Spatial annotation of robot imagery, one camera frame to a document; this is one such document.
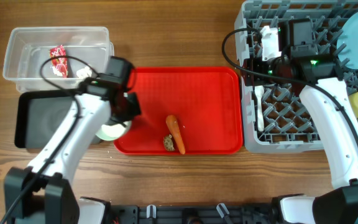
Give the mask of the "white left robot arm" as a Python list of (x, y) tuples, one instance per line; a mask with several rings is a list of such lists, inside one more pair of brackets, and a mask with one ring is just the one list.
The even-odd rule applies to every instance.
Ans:
[(4, 179), (6, 213), (1, 223), (109, 223), (109, 202), (77, 199), (72, 182), (80, 159), (109, 121), (127, 131), (140, 114), (135, 93), (120, 84), (87, 78), (76, 90), (55, 134), (25, 169), (11, 168)]

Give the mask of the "green bowl with rice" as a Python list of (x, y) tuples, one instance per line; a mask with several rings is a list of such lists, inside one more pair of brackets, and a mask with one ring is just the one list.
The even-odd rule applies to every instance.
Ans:
[(103, 141), (114, 141), (125, 135), (131, 128), (131, 121), (125, 121), (124, 125), (114, 124), (107, 125), (104, 124), (101, 128), (96, 132), (96, 136)]

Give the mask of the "white tissue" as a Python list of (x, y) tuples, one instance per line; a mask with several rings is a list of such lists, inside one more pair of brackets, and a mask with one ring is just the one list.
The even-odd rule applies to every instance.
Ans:
[(93, 74), (92, 69), (90, 69), (88, 66), (85, 66), (84, 68), (81, 68), (79, 70), (76, 71), (76, 76), (78, 78), (87, 78), (87, 77), (91, 77)]

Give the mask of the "brown shiitake mushroom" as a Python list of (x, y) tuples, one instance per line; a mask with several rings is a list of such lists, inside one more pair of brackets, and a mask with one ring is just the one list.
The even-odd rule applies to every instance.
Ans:
[(166, 151), (174, 151), (174, 143), (173, 143), (173, 136), (171, 134), (166, 135), (163, 138), (163, 146)]

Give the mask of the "orange carrot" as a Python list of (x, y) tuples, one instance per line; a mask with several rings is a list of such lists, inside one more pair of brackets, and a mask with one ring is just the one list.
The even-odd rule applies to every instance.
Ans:
[(168, 115), (166, 118), (166, 124), (169, 129), (170, 134), (175, 140), (177, 148), (181, 154), (185, 154), (185, 145), (181, 136), (180, 128), (178, 125), (178, 120), (174, 115)]

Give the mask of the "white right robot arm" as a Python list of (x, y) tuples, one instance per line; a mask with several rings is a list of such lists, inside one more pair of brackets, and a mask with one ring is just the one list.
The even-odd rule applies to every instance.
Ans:
[(328, 158), (333, 191), (319, 197), (280, 197), (277, 220), (284, 223), (358, 223), (358, 121), (344, 75), (332, 55), (244, 62), (248, 84), (289, 83), (300, 88)]

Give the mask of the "red snack wrapper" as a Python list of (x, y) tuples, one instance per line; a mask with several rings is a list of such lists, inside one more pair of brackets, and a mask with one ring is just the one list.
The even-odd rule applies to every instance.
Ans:
[(49, 50), (50, 58), (52, 58), (52, 70), (56, 76), (66, 78), (68, 76), (67, 55), (63, 45), (59, 45)]

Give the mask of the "white plastic spoon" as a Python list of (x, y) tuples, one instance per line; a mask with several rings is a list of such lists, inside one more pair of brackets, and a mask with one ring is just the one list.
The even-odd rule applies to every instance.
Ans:
[(263, 86), (256, 86), (254, 90), (257, 102), (257, 129), (259, 132), (264, 131), (264, 117), (262, 110), (262, 97), (264, 95)]

